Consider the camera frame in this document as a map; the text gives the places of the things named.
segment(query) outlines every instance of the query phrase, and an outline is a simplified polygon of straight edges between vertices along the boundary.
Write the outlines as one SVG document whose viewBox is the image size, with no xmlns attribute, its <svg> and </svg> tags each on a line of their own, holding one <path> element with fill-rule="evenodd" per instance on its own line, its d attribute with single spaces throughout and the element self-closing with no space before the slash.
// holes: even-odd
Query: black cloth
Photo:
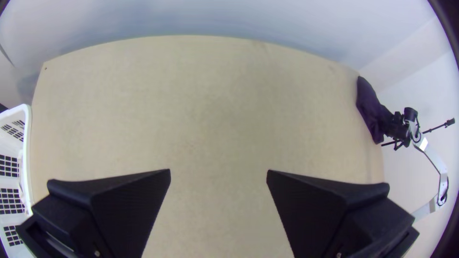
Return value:
<svg viewBox="0 0 459 258">
<path fill-rule="evenodd" d="M 392 119 L 392 112 L 381 105 L 371 84 L 363 77 L 357 78 L 357 109 L 362 115 L 375 144 L 384 141 L 385 130 Z"/>
</svg>

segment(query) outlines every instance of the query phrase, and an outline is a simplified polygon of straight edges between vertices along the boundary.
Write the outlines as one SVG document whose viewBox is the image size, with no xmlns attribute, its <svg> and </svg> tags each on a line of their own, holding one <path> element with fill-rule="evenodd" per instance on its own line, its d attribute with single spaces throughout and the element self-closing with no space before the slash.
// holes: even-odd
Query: basket slot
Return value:
<svg viewBox="0 0 459 258">
<path fill-rule="evenodd" d="M 20 164 L 17 158 L 0 154 L 0 176 L 19 178 Z"/>
<path fill-rule="evenodd" d="M 9 133 L 10 135 L 12 135 L 14 138 L 24 142 L 24 133 L 17 130 L 16 128 L 12 127 L 11 125 L 3 125 L 2 127 L 2 130 L 4 130 L 5 132 Z"/>
<path fill-rule="evenodd" d="M 16 226 L 4 226 L 3 230 L 5 231 L 5 236 L 10 247 L 24 243 L 16 232 Z"/>
<path fill-rule="evenodd" d="M 21 202 L 18 189 L 0 188 L 0 215 L 21 214 L 25 205 Z"/>
</svg>

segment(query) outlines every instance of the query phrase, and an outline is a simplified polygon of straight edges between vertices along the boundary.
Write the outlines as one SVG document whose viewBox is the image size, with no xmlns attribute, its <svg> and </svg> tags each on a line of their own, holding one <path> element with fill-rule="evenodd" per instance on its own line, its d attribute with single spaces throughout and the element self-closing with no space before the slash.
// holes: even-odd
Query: white wall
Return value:
<svg viewBox="0 0 459 258">
<path fill-rule="evenodd" d="M 28 71 L 23 92 L 33 92 L 43 61 L 147 35 L 252 38 L 360 69 L 434 16 L 426 0 L 14 0 L 0 17 L 0 44 Z"/>
<path fill-rule="evenodd" d="M 452 51 L 378 94 L 392 112 L 412 107 L 419 112 L 421 130 L 459 118 L 459 72 Z M 448 223 L 459 189 L 459 124 L 426 134 L 448 167 L 449 195 L 445 207 L 414 224 L 420 236 L 406 257 L 429 257 Z M 389 197 L 413 212 L 438 191 L 438 174 L 428 159 L 415 150 L 383 148 Z"/>
</svg>

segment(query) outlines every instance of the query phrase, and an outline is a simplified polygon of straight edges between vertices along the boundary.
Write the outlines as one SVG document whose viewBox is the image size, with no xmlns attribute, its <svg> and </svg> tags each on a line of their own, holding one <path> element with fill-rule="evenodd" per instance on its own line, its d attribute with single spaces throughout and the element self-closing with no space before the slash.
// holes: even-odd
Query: robotic arm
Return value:
<svg viewBox="0 0 459 258">
<path fill-rule="evenodd" d="M 446 203 L 446 199 L 448 197 L 448 170 L 437 152 L 429 146 L 427 138 L 419 132 L 419 124 L 416 125 L 414 122 L 409 121 L 409 128 L 413 146 L 430 160 L 440 175 L 438 193 L 428 203 L 412 213 L 416 222 L 424 218 L 426 215 L 437 211 Z"/>
<path fill-rule="evenodd" d="M 448 170 L 439 155 L 430 147 L 424 134 L 443 126 L 448 127 L 454 123 L 455 120 L 453 118 L 441 126 L 421 133 L 419 131 L 419 122 L 417 121 L 417 111 L 410 107 L 406 107 L 403 115 L 399 112 L 395 113 L 387 129 L 386 134 L 396 139 L 396 141 L 383 144 L 383 146 L 395 144 L 394 150 L 397 150 L 401 146 L 408 147 L 412 141 L 413 146 L 430 160 L 440 175 L 438 193 L 428 203 L 412 213 L 412 216 L 415 217 L 415 222 L 440 209 L 446 203 L 448 197 Z"/>
</svg>

